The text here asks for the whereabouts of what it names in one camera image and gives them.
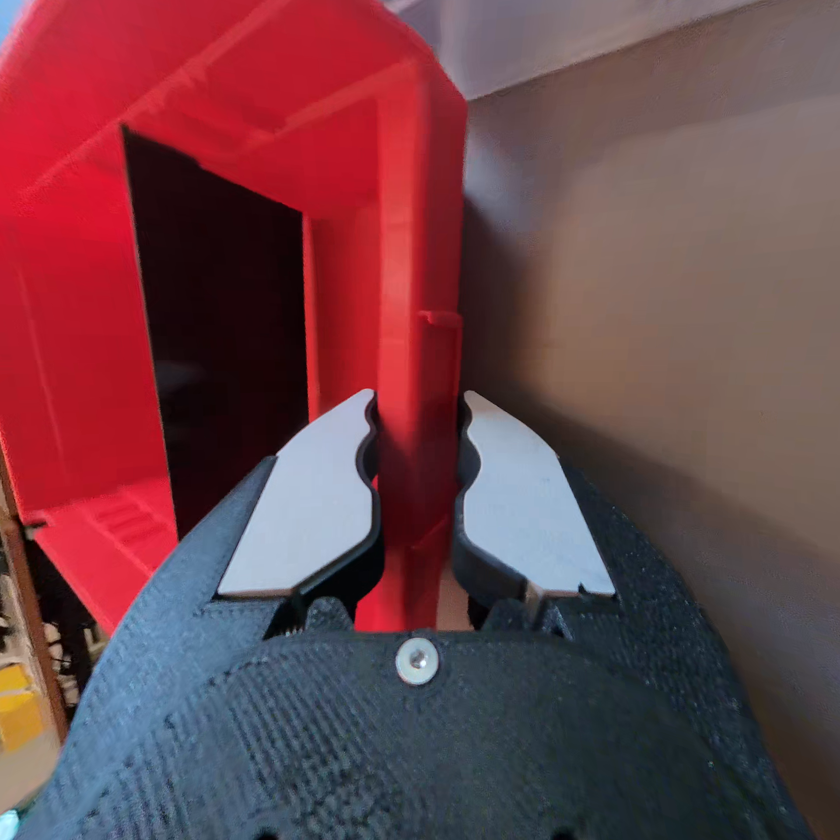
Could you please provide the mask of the red plastic bin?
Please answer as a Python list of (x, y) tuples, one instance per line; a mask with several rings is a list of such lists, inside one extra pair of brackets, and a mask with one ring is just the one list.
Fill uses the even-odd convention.
[(466, 102), (380, 2), (31, 2), (2, 46), (2, 450), (112, 634), (175, 546), (123, 130), (302, 213), (311, 420), (382, 422), (385, 577), (435, 619), (455, 499)]

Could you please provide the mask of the yellow plastic bin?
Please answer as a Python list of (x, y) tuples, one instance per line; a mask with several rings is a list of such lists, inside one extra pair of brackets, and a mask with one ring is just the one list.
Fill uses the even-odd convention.
[(17, 751), (45, 733), (42, 697), (26, 666), (1, 667), (1, 750)]

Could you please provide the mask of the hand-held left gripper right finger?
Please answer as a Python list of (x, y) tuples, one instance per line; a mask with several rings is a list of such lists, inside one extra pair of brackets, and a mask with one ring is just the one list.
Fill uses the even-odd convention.
[(616, 586), (559, 457), (476, 391), (458, 406), (451, 564), (474, 616), (503, 601), (530, 618), (555, 600), (609, 602)]

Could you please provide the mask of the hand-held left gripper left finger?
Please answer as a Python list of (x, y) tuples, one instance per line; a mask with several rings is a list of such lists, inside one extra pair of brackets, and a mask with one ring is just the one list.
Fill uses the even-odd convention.
[(311, 421), (271, 468), (217, 586), (243, 604), (281, 599), (295, 616), (331, 597), (353, 622), (384, 572), (377, 402), (364, 388)]

